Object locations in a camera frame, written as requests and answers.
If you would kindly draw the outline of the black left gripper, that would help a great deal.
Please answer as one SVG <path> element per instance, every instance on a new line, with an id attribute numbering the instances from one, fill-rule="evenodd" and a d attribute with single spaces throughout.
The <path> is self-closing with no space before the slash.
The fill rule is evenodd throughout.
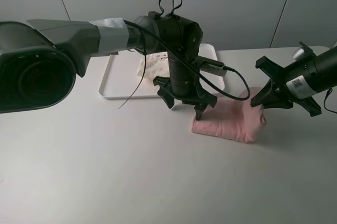
<path id="1" fill-rule="evenodd" d="M 171 109 L 175 100 L 195 105 L 195 119 L 200 120 L 207 105 L 214 107 L 217 97 L 204 90 L 200 77 L 184 66 L 173 55 L 168 56 L 170 77 L 157 76 L 153 84 L 159 87 L 157 95 Z"/>

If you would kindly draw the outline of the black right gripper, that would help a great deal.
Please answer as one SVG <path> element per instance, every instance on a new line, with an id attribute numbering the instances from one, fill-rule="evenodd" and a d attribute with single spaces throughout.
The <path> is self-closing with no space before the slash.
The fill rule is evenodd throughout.
<path id="1" fill-rule="evenodd" d="M 269 80 L 263 89 L 251 98 L 251 107 L 263 106 L 265 109 L 291 109 L 300 105 L 310 116 L 322 114 L 321 107 L 312 98 L 317 94 L 308 84 L 304 73 L 292 76 L 292 71 L 279 66 L 267 57 L 256 61 L 255 67 L 262 70 Z"/>

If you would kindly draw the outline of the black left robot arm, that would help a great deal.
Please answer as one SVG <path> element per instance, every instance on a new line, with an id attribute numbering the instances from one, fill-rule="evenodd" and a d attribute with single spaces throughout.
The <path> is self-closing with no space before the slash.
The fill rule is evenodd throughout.
<path id="1" fill-rule="evenodd" d="M 44 109 L 64 100 L 90 59 L 124 50 L 143 55 L 168 53 L 169 77 L 156 77 L 158 96 L 194 106 L 199 119 L 216 96 L 202 88 L 199 56 L 203 32 L 186 18 L 149 12 L 136 22 L 122 18 L 97 22 L 29 20 L 1 22 L 1 112 Z"/>

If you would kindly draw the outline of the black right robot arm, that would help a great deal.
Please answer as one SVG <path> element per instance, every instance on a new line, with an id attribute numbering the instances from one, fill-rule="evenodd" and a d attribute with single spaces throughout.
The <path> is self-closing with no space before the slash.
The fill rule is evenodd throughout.
<path id="1" fill-rule="evenodd" d="M 304 43 L 293 54 L 294 62 L 282 67 L 267 57 L 256 61 L 255 67 L 269 80 L 263 89 L 251 98 L 251 106 L 265 109 L 291 109 L 296 103 L 311 117 L 322 114 L 313 96 L 336 87 L 336 48 L 316 55 Z"/>

